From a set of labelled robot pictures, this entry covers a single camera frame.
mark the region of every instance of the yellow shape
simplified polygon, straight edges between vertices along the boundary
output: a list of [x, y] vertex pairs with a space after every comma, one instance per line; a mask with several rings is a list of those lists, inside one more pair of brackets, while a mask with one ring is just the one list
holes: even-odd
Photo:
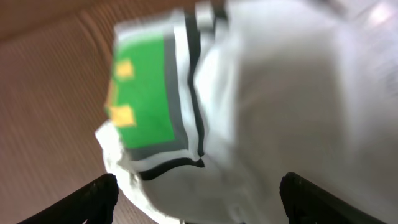
[[129, 105], [112, 106], [109, 111], [111, 120], [116, 127], [123, 128], [136, 125], [134, 112]]
[[119, 78], [132, 78], [134, 77], [134, 67], [130, 60], [123, 60], [116, 64], [116, 76]]
[[105, 106], [111, 107], [116, 103], [118, 97], [118, 86], [113, 80], [109, 82], [108, 95], [106, 96]]

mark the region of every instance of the gray stripe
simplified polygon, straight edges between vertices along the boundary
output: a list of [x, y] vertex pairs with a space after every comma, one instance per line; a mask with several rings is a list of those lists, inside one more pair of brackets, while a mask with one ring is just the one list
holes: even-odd
[[181, 116], [180, 94], [178, 93], [177, 62], [175, 59], [175, 39], [164, 37], [165, 84], [169, 103], [169, 114], [175, 140], [135, 149], [126, 149], [131, 160], [139, 161], [160, 152], [188, 149], [188, 136]]

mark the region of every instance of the green fabric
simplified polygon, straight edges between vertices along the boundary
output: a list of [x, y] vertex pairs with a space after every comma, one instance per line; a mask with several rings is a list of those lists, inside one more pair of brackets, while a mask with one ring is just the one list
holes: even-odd
[[117, 86], [114, 106], [128, 104], [134, 111], [135, 126], [118, 128], [127, 148], [174, 140], [165, 86], [164, 40], [162, 36], [116, 46], [114, 62], [129, 59], [134, 77], [113, 80]]

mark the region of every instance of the black object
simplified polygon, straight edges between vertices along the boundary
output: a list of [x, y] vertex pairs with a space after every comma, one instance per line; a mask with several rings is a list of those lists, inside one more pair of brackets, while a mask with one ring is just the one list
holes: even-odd
[[293, 172], [282, 178], [279, 190], [290, 224], [384, 223]]
[[118, 195], [116, 177], [104, 174], [19, 224], [111, 224]]

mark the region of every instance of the wood grain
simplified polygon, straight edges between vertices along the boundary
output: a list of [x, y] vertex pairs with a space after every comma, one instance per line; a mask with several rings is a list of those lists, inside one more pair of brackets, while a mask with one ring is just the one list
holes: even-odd
[[[0, 2], [11, 9], [1, 9], [0, 38], [19, 34], [0, 42], [0, 217], [5, 224], [32, 216], [105, 172], [94, 131], [106, 119], [115, 23], [194, 3], [84, 0], [81, 8], [77, 1], [39, 2], [38, 7], [56, 6], [32, 19], [30, 1]], [[33, 24], [40, 25], [33, 29]], [[114, 223], [153, 221], [120, 194]]]

